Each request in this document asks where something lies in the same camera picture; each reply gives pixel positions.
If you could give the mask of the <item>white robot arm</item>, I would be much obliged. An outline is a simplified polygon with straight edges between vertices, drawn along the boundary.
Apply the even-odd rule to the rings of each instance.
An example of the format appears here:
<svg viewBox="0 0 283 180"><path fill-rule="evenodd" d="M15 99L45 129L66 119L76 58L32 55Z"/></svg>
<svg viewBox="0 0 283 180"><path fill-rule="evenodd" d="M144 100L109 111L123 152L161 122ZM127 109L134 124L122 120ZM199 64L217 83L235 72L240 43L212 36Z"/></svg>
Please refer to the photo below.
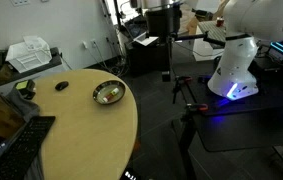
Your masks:
<svg viewBox="0 0 283 180"><path fill-rule="evenodd" d="M259 92L248 68L257 53L257 40L283 41L283 0L219 1L225 46L207 86L214 94L234 101Z"/></svg>

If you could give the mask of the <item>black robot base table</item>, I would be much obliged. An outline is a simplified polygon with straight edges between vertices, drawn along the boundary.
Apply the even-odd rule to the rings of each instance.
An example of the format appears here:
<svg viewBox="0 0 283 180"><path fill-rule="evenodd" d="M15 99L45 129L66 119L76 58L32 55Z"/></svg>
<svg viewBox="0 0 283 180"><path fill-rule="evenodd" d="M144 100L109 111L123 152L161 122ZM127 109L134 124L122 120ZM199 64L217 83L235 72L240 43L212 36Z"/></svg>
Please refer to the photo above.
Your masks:
<svg viewBox="0 0 283 180"><path fill-rule="evenodd" d="M195 176L188 149L198 136L208 152L283 146L283 89L269 82L263 90L245 99L230 101L207 88L207 76L190 76L178 93L185 101L185 114L172 126L178 138L184 167ZM207 104L207 111L186 108Z"/></svg>

